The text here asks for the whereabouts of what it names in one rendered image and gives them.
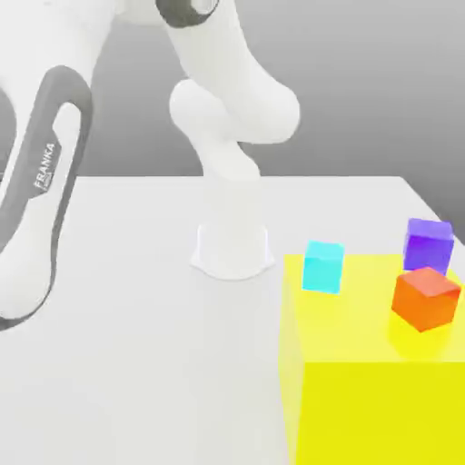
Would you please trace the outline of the large yellow box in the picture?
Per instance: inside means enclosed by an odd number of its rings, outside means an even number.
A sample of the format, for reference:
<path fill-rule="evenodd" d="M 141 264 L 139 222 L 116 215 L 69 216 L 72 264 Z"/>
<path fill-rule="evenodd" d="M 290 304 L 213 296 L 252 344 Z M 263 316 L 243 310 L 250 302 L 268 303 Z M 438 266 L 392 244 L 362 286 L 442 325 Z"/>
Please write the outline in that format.
<path fill-rule="evenodd" d="M 283 260 L 278 367 L 290 465 L 465 465 L 465 286 L 450 324 L 391 308 L 401 257 L 347 255 L 337 295 Z"/>

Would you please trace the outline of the small orange cube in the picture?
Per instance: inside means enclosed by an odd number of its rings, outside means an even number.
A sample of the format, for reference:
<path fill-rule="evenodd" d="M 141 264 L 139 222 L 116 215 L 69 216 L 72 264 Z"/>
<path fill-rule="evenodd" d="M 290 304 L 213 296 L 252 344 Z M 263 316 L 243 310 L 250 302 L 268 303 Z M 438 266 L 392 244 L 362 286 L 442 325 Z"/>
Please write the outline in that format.
<path fill-rule="evenodd" d="M 419 332 L 453 321 L 461 286 L 431 267 L 399 275 L 391 309 Z"/>

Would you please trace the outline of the small purple cube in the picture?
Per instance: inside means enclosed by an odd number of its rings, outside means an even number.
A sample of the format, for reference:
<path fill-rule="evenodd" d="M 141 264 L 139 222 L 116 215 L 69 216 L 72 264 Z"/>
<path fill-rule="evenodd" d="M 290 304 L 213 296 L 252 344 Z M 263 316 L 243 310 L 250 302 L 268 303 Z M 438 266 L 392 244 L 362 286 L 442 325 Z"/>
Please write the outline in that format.
<path fill-rule="evenodd" d="M 403 246 L 403 269 L 413 271 L 430 267 L 446 275 L 453 246 L 451 223 L 410 218 Z"/>

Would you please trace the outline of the small cyan cube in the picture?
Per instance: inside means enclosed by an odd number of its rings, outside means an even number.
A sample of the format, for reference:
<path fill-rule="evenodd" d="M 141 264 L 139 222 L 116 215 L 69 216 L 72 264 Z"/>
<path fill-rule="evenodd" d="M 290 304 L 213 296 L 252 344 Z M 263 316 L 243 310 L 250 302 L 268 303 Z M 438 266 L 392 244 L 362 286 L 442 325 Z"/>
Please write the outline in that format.
<path fill-rule="evenodd" d="M 344 253 L 341 243 L 309 241 L 303 261 L 302 288 L 339 294 Z"/>

